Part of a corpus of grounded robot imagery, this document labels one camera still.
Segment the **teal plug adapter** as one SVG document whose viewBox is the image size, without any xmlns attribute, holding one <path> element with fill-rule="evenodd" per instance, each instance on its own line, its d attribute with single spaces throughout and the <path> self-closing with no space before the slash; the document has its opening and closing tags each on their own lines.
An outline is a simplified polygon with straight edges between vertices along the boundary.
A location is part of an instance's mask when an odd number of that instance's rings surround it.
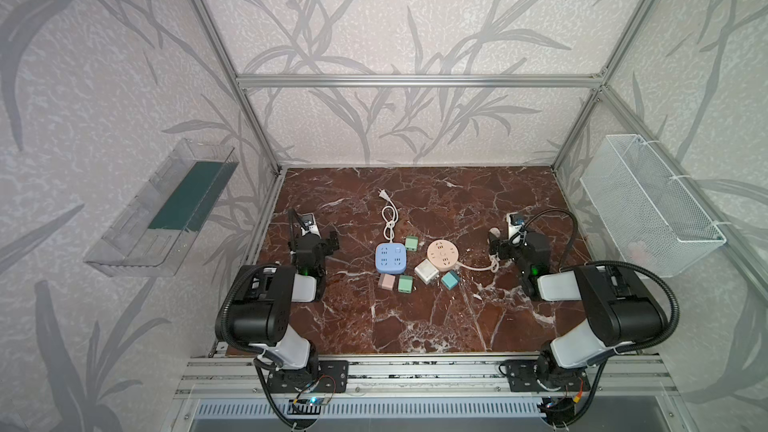
<svg viewBox="0 0 768 432">
<path fill-rule="evenodd" d="M 441 284 L 447 289 L 452 290 L 460 283 L 460 276 L 455 270 L 445 272 L 441 277 Z"/>
</svg>

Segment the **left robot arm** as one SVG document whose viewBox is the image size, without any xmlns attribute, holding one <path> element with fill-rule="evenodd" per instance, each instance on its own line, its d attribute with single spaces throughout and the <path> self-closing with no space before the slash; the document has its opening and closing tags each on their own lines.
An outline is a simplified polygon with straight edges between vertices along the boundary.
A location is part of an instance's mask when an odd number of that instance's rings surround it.
<svg viewBox="0 0 768 432">
<path fill-rule="evenodd" d="M 252 354 L 259 371 L 316 380 L 316 347 L 290 325 L 291 310 L 295 303 L 322 300 L 327 285 L 326 258 L 339 248 L 337 231 L 326 238 L 308 232 L 290 242 L 290 264 L 241 267 L 219 309 L 216 338 Z"/>
</svg>

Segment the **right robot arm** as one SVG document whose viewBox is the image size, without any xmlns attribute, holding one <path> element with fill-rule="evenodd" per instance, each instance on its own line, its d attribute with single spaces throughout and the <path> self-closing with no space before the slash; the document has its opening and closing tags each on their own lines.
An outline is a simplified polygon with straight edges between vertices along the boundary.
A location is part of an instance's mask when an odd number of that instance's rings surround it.
<svg viewBox="0 0 768 432">
<path fill-rule="evenodd" d="M 534 360 L 512 359 L 500 372 L 513 392 L 559 392 L 589 384 L 586 369 L 608 359 L 655 347 L 677 329 L 681 310 L 671 288 L 656 274 L 633 263 L 594 261 L 549 269 L 549 240 L 540 233 L 497 229 L 488 234 L 490 257 L 512 261 L 519 283 L 532 300 L 575 301 L 585 319 L 565 335 L 545 343 Z"/>
</svg>

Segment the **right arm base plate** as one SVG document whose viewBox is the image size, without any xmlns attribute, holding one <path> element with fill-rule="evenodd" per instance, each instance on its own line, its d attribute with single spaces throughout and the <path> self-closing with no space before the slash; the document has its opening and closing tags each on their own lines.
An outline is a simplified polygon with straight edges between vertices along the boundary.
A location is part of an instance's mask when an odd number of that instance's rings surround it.
<svg viewBox="0 0 768 432">
<path fill-rule="evenodd" d="M 584 368 L 565 369 L 545 359 L 505 360 L 498 371 L 511 392 L 579 393 L 591 390 Z"/>
</svg>

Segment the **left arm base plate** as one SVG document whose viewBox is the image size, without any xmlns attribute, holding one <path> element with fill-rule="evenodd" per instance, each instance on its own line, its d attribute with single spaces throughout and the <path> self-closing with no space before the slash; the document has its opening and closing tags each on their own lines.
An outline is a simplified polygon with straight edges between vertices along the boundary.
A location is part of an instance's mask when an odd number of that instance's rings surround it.
<svg viewBox="0 0 768 432">
<path fill-rule="evenodd" d="M 272 393 L 299 392 L 310 389 L 323 393 L 346 391 L 350 363 L 346 360 L 320 360 L 310 362 L 296 370 L 270 372 L 267 378 L 268 390 Z"/>
</svg>

